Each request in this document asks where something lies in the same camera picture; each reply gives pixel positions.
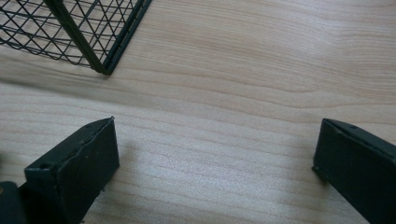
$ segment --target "black wire basket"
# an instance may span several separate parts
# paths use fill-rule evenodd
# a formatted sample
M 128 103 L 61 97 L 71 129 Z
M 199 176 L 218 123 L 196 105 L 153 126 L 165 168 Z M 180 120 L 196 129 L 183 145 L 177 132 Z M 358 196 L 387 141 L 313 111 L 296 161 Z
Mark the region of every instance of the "black wire basket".
M 151 0 L 2 0 L 0 45 L 110 75 Z

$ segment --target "wood grain surface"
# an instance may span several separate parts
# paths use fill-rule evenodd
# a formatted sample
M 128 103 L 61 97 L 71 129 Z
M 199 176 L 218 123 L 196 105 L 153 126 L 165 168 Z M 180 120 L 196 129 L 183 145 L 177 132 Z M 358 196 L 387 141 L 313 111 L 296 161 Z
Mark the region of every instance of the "wood grain surface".
M 311 171 L 322 118 L 396 143 L 396 1 L 154 0 L 114 74 L 0 47 L 0 181 L 116 118 L 85 223 L 367 223 Z

